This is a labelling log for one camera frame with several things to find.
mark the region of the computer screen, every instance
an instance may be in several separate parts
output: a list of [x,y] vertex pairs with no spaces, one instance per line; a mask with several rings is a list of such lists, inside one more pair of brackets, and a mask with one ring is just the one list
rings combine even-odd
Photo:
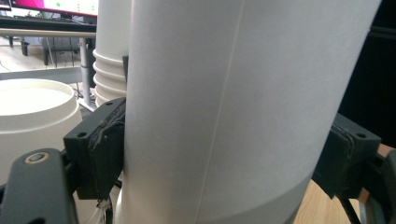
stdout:
[[98,0],[11,0],[11,5],[19,8],[80,16],[96,17],[98,14]]
[[11,10],[11,4],[9,3],[9,0],[0,0],[0,10]]

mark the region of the black cable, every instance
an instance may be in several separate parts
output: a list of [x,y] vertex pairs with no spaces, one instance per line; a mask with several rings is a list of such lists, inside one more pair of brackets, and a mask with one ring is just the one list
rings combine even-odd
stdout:
[[105,211],[105,224],[112,224],[113,223],[113,202],[111,202],[111,197],[108,196],[108,201],[110,206]]
[[[1,63],[1,61],[0,61],[0,65],[1,65],[2,67],[6,68],[5,66],[3,66],[3,64]],[[10,72],[8,68],[6,68],[6,69],[7,69],[8,72]]]
[[351,224],[361,224],[361,221],[356,215],[355,209],[353,209],[352,203],[349,199],[338,198],[341,205],[344,207],[344,211],[346,212],[347,218],[349,219]]
[[116,183],[114,184],[117,188],[121,189],[122,188],[122,181],[116,180]]
[[79,91],[79,88],[78,88],[78,83],[76,82],[76,86],[77,86],[77,89],[76,89],[76,91],[77,91],[77,93],[78,93],[78,98],[77,99],[79,99],[79,98],[84,98],[84,96],[81,94],[81,92]]

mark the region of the desk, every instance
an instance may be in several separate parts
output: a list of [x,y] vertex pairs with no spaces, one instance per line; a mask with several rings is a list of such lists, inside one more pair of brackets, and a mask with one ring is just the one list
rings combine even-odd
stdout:
[[80,55],[81,55],[81,76],[83,84],[83,98],[84,101],[79,101],[81,105],[93,111],[95,105],[91,105],[90,101],[90,75],[87,60],[87,46],[86,38],[96,37],[96,33],[89,32],[68,32],[68,31],[43,31],[43,30],[19,30],[19,29],[6,29],[0,28],[0,35],[4,36],[61,36],[61,37],[79,37],[80,42]]
[[[351,200],[358,217],[360,217],[359,202]],[[314,182],[310,181],[303,202],[294,220],[294,224],[350,224],[346,212],[338,199],[332,200]]]

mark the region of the floor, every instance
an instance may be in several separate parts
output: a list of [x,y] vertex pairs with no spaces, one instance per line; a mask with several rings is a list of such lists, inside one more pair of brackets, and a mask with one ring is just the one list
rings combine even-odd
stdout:
[[[28,56],[24,56],[21,50],[21,40],[17,37],[13,39],[13,47],[9,45],[8,38],[0,36],[0,73],[32,71],[42,69],[56,69],[62,67],[80,67],[80,57],[74,52],[52,52],[49,58],[49,65],[44,65],[44,52],[41,46],[30,45]],[[70,84],[75,90],[76,98],[80,98],[83,92],[82,84]],[[81,115],[86,118],[91,111],[85,107],[80,107]]]

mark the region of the stacked cups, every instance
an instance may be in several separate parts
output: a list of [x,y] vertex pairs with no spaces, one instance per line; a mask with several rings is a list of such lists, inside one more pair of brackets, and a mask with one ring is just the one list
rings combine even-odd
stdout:
[[96,105],[126,95],[122,57],[128,55],[131,0],[99,1],[96,49]]

